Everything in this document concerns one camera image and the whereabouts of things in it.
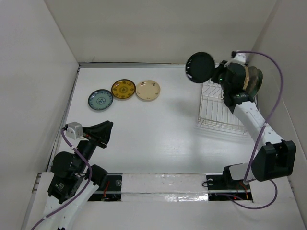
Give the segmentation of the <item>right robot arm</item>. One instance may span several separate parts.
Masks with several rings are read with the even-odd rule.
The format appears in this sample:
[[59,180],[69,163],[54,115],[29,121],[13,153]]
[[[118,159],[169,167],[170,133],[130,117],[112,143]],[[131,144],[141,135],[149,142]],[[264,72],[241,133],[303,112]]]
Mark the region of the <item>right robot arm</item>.
[[262,72],[256,67],[246,67],[223,61],[211,78],[223,90],[224,104],[239,119],[255,142],[249,162],[226,166],[222,184],[233,188],[239,180],[260,182],[287,177],[292,174],[296,145],[284,140],[263,118],[254,102],[262,84]]

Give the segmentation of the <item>beige bird branch plate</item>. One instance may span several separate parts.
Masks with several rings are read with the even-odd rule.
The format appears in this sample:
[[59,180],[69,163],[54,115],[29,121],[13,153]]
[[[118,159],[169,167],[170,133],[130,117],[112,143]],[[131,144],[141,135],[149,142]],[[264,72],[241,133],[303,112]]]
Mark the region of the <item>beige bird branch plate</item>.
[[243,84],[243,90],[246,91],[248,84],[249,84],[249,69],[247,66],[244,66],[244,70],[245,70],[245,79],[244,79],[244,84]]

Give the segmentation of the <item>cream floral small plate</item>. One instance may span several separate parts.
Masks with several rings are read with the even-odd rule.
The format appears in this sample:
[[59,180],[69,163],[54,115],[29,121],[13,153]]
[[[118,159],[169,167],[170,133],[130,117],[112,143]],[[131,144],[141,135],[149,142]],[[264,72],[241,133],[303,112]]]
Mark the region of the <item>cream floral small plate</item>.
[[155,100],[160,95],[160,91],[160,85],[153,80],[144,80],[136,85],[136,95],[142,100]]

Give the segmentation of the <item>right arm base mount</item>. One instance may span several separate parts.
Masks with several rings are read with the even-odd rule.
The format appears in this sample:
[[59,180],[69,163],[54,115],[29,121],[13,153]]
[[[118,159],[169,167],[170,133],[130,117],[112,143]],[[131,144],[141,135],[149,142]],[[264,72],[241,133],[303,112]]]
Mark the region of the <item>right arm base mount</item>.
[[234,180],[231,177],[229,166],[226,166],[222,174],[206,174],[206,184],[209,191],[250,190],[250,185],[245,185],[243,179]]

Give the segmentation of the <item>light green floral plate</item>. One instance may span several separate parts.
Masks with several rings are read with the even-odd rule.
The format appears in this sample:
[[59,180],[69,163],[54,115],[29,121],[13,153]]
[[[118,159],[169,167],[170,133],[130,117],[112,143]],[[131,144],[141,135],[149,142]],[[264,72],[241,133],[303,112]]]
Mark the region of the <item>light green floral plate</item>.
[[253,91],[251,93],[251,96],[253,98],[255,98],[255,96],[258,94],[261,86],[262,86],[262,82],[263,82],[263,73],[261,70],[257,70],[257,78],[256,78],[256,81],[255,81],[255,86],[253,87]]

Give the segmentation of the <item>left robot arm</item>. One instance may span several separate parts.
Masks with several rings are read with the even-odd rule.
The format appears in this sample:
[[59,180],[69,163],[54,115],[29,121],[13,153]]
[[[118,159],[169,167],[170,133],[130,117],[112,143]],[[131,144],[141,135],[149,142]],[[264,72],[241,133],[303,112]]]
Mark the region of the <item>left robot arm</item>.
[[71,122],[61,129],[61,136],[72,152],[55,155],[43,216],[32,229],[70,230],[88,199],[105,188],[108,172],[96,164],[90,165],[89,160],[97,147],[107,147],[112,127],[111,121],[93,126]]

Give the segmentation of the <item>black glossy small plate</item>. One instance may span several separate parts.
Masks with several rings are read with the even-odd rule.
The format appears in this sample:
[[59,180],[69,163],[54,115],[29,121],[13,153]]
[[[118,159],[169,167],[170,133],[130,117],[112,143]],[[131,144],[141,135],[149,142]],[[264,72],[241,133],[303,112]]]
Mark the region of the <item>black glossy small plate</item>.
[[188,79],[194,83],[208,81],[215,70],[213,57],[206,52],[193,54],[186,62],[185,73]]

